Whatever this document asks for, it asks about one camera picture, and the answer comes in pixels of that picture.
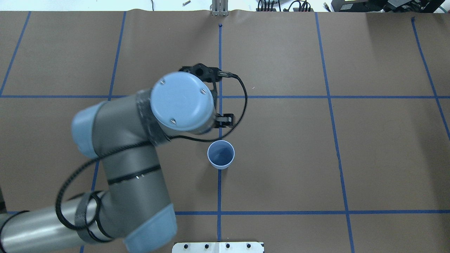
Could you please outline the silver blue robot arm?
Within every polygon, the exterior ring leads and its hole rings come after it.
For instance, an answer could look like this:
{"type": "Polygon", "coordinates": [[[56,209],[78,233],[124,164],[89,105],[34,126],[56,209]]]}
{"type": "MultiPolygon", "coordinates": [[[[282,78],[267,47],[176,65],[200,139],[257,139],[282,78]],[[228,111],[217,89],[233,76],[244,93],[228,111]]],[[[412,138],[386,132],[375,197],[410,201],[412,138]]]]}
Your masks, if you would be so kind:
{"type": "Polygon", "coordinates": [[[42,253],[122,238],[129,253],[149,253],[177,233],[176,215],[155,148],[175,139],[215,142],[202,135],[233,115],[216,112],[216,85],[240,77],[220,69],[172,72],[151,89],[80,111],[72,137],[89,161],[58,191],[53,208],[1,218],[2,253],[42,253]]]}

